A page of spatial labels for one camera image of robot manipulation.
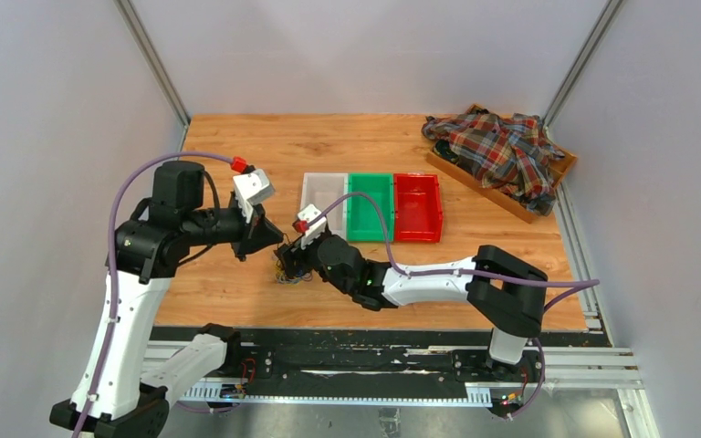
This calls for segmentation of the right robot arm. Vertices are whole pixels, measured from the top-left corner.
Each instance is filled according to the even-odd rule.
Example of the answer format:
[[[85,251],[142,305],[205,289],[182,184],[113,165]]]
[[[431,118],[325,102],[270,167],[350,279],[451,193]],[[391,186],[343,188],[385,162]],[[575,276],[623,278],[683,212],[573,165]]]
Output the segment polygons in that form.
[[[422,302],[471,305],[493,325],[485,365],[500,381],[519,372],[527,342],[541,332],[548,276],[497,246],[481,245],[450,263],[406,266],[368,259],[328,234],[308,245],[281,245],[275,255],[286,278],[315,273],[372,311]]]

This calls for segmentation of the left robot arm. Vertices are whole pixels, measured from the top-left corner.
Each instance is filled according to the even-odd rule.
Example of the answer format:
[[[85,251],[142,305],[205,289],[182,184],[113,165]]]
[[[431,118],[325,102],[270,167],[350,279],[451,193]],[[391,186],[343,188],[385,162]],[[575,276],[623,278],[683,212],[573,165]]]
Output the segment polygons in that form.
[[[211,373],[244,379],[253,375],[234,328],[209,323],[157,368],[142,367],[152,326],[179,268],[230,245],[238,260],[278,244],[283,233],[266,217],[274,193],[267,174],[244,160],[234,171],[228,205],[204,208],[214,181],[201,163],[155,161],[152,193],[125,222],[111,219],[106,294],[88,365],[72,396],[50,411],[52,424],[74,435],[156,437],[171,408]]]

